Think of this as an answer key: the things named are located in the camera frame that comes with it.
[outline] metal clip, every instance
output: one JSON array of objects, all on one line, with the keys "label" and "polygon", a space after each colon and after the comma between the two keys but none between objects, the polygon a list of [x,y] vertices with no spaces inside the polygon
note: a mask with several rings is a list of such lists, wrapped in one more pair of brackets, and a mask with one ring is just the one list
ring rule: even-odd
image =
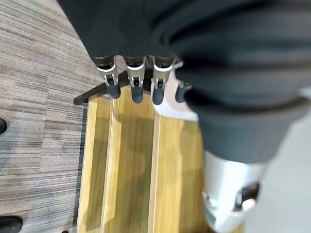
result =
[{"label": "metal clip", "polygon": [[138,67],[127,66],[128,79],[131,87],[142,87],[145,76],[145,59]]},{"label": "metal clip", "polygon": [[114,86],[118,85],[118,71],[115,63],[111,68],[105,69],[104,66],[98,66],[97,69],[103,73],[104,82],[107,86],[110,86],[112,83]]}]

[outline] wooden shelf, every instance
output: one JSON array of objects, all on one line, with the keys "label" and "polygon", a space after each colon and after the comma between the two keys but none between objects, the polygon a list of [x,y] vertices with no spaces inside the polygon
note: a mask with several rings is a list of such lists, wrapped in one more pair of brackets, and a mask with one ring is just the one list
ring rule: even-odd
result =
[{"label": "wooden shelf", "polygon": [[150,96],[135,104],[121,91],[89,102],[78,233],[212,232],[197,123],[160,117]]}]

